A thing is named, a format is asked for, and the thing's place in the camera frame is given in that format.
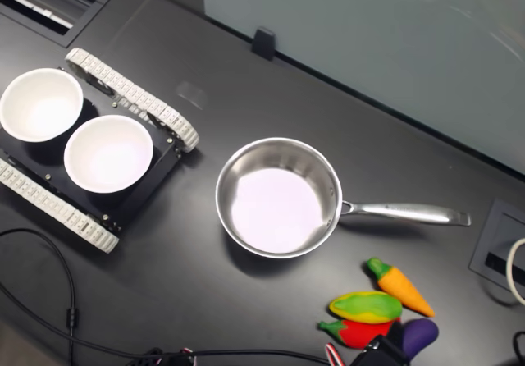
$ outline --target white bowl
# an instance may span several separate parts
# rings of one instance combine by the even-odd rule
[[[64,166],[79,187],[109,194],[140,179],[152,157],[153,141],[144,126],[124,116],[101,116],[70,137]]]
[[[14,79],[0,98],[0,124],[25,142],[44,142],[69,130],[84,98],[76,79],[58,69],[35,69]]]

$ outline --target pan rim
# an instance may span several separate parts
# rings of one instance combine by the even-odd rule
[[[226,175],[230,172],[230,169],[233,167],[233,165],[238,161],[240,157],[242,157],[247,151],[250,149],[253,149],[254,147],[260,145],[260,144],[266,144],[271,142],[282,142],[282,143],[289,143],[294,144],[301,149],[304,149],[314,155],[320,162],[322,162],[323,165],[325,165],[326,169],[330,172],[331,176],[333,177],[334,181],[334,191],[336,195],[336,210],[334,211],[334,216],[331,220],[330,226],[326,228],[325,234],[317,240],[315,243],[309,245],[308,247],[304,247],[303,249],[298,249],[293,252],[289,253],[271,253],[267,251],[263,251],[260,249],[257,249],[253,247],[252,245],[248,244],[247,242],[243,241],[237,233],[235,233],[233,230],[230,229],[230,226],[226,224],[226,220],[223,217],[221,213],[221,204],[219,201],[220,198],[220,188],[221,184],[224,181],[224,178]],[[274,258],[274,259],[286,259],[286,258],[295,258],[299,257],[301,255],[307,254],[313,250],[315,250],[317,247],[322,245],[328,237],[330,237],[331,233],[334,231],[334,229],[337,226],[337,222],[339,221],[341,209],[342,209],[342,189],[339,181],[339,177],[337,176],[336,171],[334,170],[333,166],[330,164],[330,162],[326,159],[324,155],[319,153],[314,147],[312,147],[309,144],[306,144],[304,142],[301,142],[300,140],[290,139],[290,138],[281,138],[281,137],[272,137],[272,138],[266,138],[266,139],[260,139],[256,140],[252,143],[246,144],[244,147],[237,150],[229,159],[226,161],[226,164],[221,169],[221,173],[219,174],[219,177],[217,179],[217,184],[215,187],[215,206],[217,209],[217,214],[219,216],[219,219],[221,220],[222,227],[225,229],[225,231],[228,233],[228,235],[241,247],[244,249],[250,251],[251,253],[254,253],[256,255],[260,255],[262,257],[266,258]]]

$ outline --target black table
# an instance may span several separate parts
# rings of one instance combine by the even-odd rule
[[[510,339],[525,308],[468,263],[494,198],[525,209],[525,185],[283,62],[170,0],[111,0],[71,45],[82,47],[183,113],[201,135],[109,255],[0,187],[0,230],[44,229],[71,264],[81,310],[78,336],[145,352],[282,348],[322,356],[331,339],[316,323],[331,299],[372,289],[361,265],[376,255],[400,268],[436,311],[437,343],[413,364],[512,364]],[[64,49],[0,16],[0,90],[24,71],[64,66]],[[177,94],[190,85],[197,104]],[[88,99],[99,92],[84,85]],[[421,202],[472,214],[469,228],[346,218],[315,252],[261,260],[228,238],[216,214],[221,167],[269,136],[319,149],[345,198]],[[67,286],[50,250],[30,235],[1,239],[0,280],[35,312],[64,324]],[[5,297],[0,316],[53,356],[66,343]],[[404,320],[416,314],[404,311]],[[343,350],[349,362],[358,352]],[[77,346],[80,365],[125,364]],[[292,359],[201,359],[202,364],[304,364]]]

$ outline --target black cable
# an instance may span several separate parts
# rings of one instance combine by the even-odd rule
[[[519,360],[519,364],[521,364],[521,366],[525,366],[525,359],[523,358],[522,351],[520,351],[519,349],[519,343],[518,343],[518,338],[521,335],[525,335],[525,331],[514,333],[514,336],[512,337],[512,347],[514,348],[514,353],[516,354],[516,357]]]
[[[49,245],[49,247],[51,247],[55,255],[58,257],[60,264],[64,268],[64,272],[66,273],[67,281],[69,283],[69,297],[70,297],[70,308],[67,311],[68,326],[69,326],[69,337],[68,337],[69,345],[68,345],[68,351],[67,351],[67,362],[70,366],[74,366],[74,361],[73,361],[74,359],[73,357],[74,341],[72,339],[75,338],[74,330],[76,326],[75,321],[76,321],[77,312],[75,308],[75,282],[73,281],[73,275],[71,274],[71,270],[69,269],[69,266],[67,266],[67,262],[64,259],[64,256],[62,255],[60,250],[58,249],[58,247],[56,247],[55,244],[48,237],[46,237],[46,235],[38,231],[29,229],[29,228],[14,228],[14,229],[9,229],[7,231],[0,232],[0,237],[5,236],[5,235],[10,235],[11,233],[19,233],[19,232],[30,233],[31,235],[38,236],[40,239],[44,240]]]
[[[0,232],[0,236],[7,235],[9,233],[14,232],[29,232],[32,234],[35,234],[39,236],[40,238],[46,240],[48,244],[51,245],[53,248],[53,251],[58,255],[58,258],[61,260],[61,263],[66,268],[66,271],[68,273],[68,279],[71,277],[71,272],[69,271],[69,268],[67,267],[66,260],[62,256],[62,253],[58,249],[58,247],[55,246],[53,242],[49,238],[46,237],[46,235],[41,234],[37,231],[31,230],[31,229],[25,229],[25,228],[16,228],[11,229],[8,231]],[[45,319],[40,317],[38,314],[34,313],[30,309],[28,309],[23,303],[21,303],[1,282],[0,282],[0,291],[4,293],[4,295],[15,304],[19,309],[21,309],[24,313],[32,317],[37,323],[41,324],[43,327],[46,327],[51,332],[55,333],[56,335],[59,335],[60,337],[70,341],[71,343],[76,343],[79,345],[83,345],[85,347],[90,348],[91,350],[96,350],[103,352],[105,354],[120,356],[122,358],[128,358],[128,359],[160,359],[164,357],[169,358],[184,358],[184,357],[194,357],[194,356],[213,356],[213,355],[277,355],[277,356],[287,356],[291,358],[298,358],[298,359],[304,359],[311,362],[316,362],[319,364],[329,364],[329,362],[324,359],[320,358],[314,355],[308,355],[308,354],[302,354],[300,352],[294,352],[294,351],[288,351],[288,350],[204,350],[204,351],[195,351],[191,353],[181,353],[181,352],[166,352],[162,355],[144,355],[144,354],[132,354],[125,351],[120,350],[114,350],[113,348],[109,348],[103,345],[95,344],[90,341],[85,341],[82,339],[79,339],[74,336],[70,336],[67,333],[61,331],[57,327],[53,326],[51,323],[48,323]]]

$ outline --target orange carrot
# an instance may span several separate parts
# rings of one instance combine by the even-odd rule
[[[434,317],[432,307],[398,268],[383,263],[379,258],[370,258],[367,265],[376,274],[377,284],[384,292],[397,298],[409,309]]]

